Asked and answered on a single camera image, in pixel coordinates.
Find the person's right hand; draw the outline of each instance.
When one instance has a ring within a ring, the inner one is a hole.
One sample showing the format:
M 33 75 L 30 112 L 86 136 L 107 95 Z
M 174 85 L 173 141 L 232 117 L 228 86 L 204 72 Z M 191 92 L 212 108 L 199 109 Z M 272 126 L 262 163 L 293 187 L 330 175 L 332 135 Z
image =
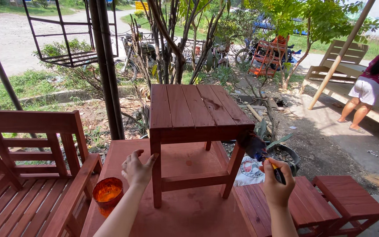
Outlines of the person's right hand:
M 285 177 L 286 185 L 276 180 L 272 164 L 280 168 Z M 269 158 L 263 162 L 263 166 L 260 166 L 260 170 L 266 174 L 264 195 L 266 196 L 268 205 L 270 207 L 287 207 L 289 196 L 296 183 L 289 165 L 285 162 Z

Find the hand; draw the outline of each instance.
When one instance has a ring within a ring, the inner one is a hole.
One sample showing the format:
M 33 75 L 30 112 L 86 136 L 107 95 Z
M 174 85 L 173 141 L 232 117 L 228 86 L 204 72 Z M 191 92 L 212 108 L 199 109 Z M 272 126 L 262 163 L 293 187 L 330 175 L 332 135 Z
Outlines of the hand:
M 286 179 L 286 185 L 276 180 L 272 164 L 280 168 Z M 260 170 L 266 174 L 264 195 L 266 196 L 268 205 L 270 207 L 287 207 L 289 196 L 296 183 L 289 165 L 285 162 L 269 158 L 263 162 L 263 166 L 260 166 Z
M 132 154 L 127 156 L 127 159 L 122 163 L 122 176 L 128 180 L 131 186 L 142 185 L 146 187 L 152 178 L 153 165 L 159 157 L 158 153 L 154 153 L 146 164 L 140 162 L 139 156 L 143 154 L 144 150 L 135 150 Z

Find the gravel ground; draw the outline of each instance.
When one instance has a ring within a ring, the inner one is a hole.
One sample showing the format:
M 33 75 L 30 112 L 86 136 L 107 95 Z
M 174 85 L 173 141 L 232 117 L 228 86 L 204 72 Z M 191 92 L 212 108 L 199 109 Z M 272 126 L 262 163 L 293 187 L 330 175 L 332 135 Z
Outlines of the gravel ground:
M 130 29 L 129 25 L 120 21 L 122 16 L 134 13 L 134 10 L 117 11 L 118 33 L 123 33 Z M 109 22 L 113 22 L 113 12 L 108 11 Z M 39 17 L 50 20 L 59 20 L 57 16 Z M 86 12 L 78 11 L 76 14 L 64 16 L 65 22 L 86 22 Z M 58 24 L 43 22 L 33 22 L 36 34 L 57 34 L 62 33 Z M 86 26 L 66 26 L 67 32 L 85 32 Z M 88 35 L 70 35 L 69 38 L 78 38 L 89 42 Z M 53 41 L 63 41 L 63 36 L 40 37 L 39 45 L 51 43 Z M 43 69 L 39 64 L 39 59 L 33 56 L 36 50 L 32 31 L 26 16 L 17 14 L 0 13 L 0 60 L 8 76 L 23 73 L 27 69 Z

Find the wooden pole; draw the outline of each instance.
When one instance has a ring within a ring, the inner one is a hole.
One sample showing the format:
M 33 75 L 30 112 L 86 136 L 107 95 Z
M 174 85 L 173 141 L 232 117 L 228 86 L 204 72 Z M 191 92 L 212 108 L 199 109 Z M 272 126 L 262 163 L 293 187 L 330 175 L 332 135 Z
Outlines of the wooden pole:
M 353 27 L 352 31 L 350 32 L 350 35 L 347 37 L 347 40 L 343 47 L 341 48 L 339 55 L 336 57 L 336 59 L 333 62 L 333 65 L 330 67 L 329 72 L 325 76 L 323 82 L 321 83 L 320 87 L 318 88 L 317 92 L 314 95 L 313 100 L 309 104 L 308 110 L 312 110 L 315 103 L 317 102 L 318 98 L 320 97 L 321 93 L 323 93 L 323 90 L 327 83 L 329 82 L 330 78 L 333 76 L 334 72 L 336 71 L 337 66 L 339 66 L 341 59 L 345 56 L 346 51 L 349 49 L 350 44 L 353 42 L 353 39 L 359 32 L 363 22 L 366 19 L 366 16 L 369 13 L 369 10 L 371 10 L 372 5 L 374 4 L 375 0 L 368 0 L 365 7 L 363 8 L 363 11 L 361 15 L 358 18 L 358 21 L 356 22 L 355 26 Z

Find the metal frame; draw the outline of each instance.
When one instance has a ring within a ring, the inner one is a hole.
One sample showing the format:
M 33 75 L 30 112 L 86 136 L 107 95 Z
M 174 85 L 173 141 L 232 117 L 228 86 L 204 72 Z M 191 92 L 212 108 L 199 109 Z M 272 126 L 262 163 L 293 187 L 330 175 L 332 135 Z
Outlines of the metal frame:
M 61 9 L 59 7 L 59 1 L 58 0 L 55 0 L 55 5 L 56 5 L 56 9 L 58 11 L 59 21 L 32 17 L 29 15 L 29 11 L 27 9 L 26 1 L 23 0 L 24 10 L 26 12 L 26 16 L 27 16 L 27 19 L 29 21 L 30 29 L 32 31 L 34 43 L 36 45 L 36 49 L 37 49 L 38 57 L 39 57 L 40 61 L 50 63 L 50 64 L 59 65 L 59 66 L 64 66 L 64 67 L 80 67 L 80 66 L 84 66 L 84 65 L 88 65 L 91 63 L 98 62 L 96 49 L 94 46 L 92 24 L 91 24 L 91 18 L 90 18 L 90 14 L 89 14 L 88 2 L 87 2 L 87 0 L 83 0 L 83 1 L 84 1 L 85 9 L 86 9 L 87 22 L 65 22 L 65 21 L 63 21 Z M 109 25 L 114 26 L 115 35 L 116 35 L 116 33 L 117 33 L 116 11 L 113 12 L 113 15 L 114 15 L 114 23 L 109 23 Z M 36 35 L 34 32 L 34 29 L 33 29 L 32 21 L 45 22 L 45 23 L 50 23 L 50 24 L 59 24 L 61 26 L 62 33 L 60 33 L 60 34 Z M 77 32 L 77 33 L 67 33 L 65 30 L 65 25 L 86 25 L 86 26 L 88 26 L 88 31 L 87 32 Z M 71 53 L 70 44 L 68 42 L 67 35 L 81 35 L 81 34 L 89 36 L 91 51 Z M 67 54 L 60 55 L 60 56 L 53 56 L 53 57 L 43 57 L 42 53 L 40 51 L 40 47 L 39 47 L 39 43 L 38 43 L 38 37 L 49 37 L 49 36 L 60 36 L 60 35 L 64 36 Z M 117 37 L 115 37 L 115 41 L 116 41 L 116 55 L 114 55 L 114 57 L 117 57 L 119 54 L 118 53 L 119 51 L 118 51 L 118 38 Z

